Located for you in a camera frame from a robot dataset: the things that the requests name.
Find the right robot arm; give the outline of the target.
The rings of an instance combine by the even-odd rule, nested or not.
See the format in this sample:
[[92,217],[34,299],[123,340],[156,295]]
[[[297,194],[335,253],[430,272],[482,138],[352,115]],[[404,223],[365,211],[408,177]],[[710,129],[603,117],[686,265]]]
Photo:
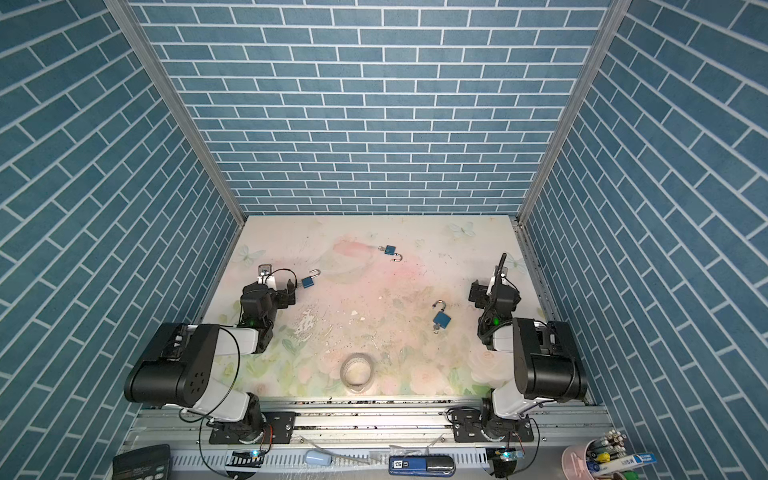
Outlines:
[[533,409],[586,397],[588,375],[572,329],[566,322],[517,317],[521,295],[503,276],[490,285],[473,282],[468,300],[482,311],[477,336],[486,351],[512,356],[513,377],[483,401],[478,426],[491,441],[529,441]]

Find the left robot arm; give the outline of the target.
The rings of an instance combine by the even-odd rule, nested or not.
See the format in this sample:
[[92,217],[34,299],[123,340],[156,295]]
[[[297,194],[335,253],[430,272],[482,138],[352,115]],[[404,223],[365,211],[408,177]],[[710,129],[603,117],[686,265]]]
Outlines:
[[296,303],[297,281],[283,289],[271,276],[243,288],[236,326],[163,323],[124,386],[125,398],[154,407],[175,405],[211,428],[213,445],[288,444],[296,415],[265,413],[259,398],[212,378],[214,360],[261,354],[273,338],[277,312]]

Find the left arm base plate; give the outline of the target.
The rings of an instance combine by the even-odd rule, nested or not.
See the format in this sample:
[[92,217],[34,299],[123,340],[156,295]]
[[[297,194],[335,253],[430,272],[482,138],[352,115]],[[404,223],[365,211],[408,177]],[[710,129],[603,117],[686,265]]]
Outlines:
[[289,444],[297,415],[278,411],[246,416],[238,422],[214,421],[209,443],[212,445]]

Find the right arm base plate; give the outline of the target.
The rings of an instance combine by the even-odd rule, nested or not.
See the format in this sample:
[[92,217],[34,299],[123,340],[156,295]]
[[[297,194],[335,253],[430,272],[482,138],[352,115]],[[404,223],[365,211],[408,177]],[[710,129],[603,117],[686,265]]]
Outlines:
[[534,434],[525,420],[502,419],[467,406],[452,407],[445,417],[457,443],[531,442]]

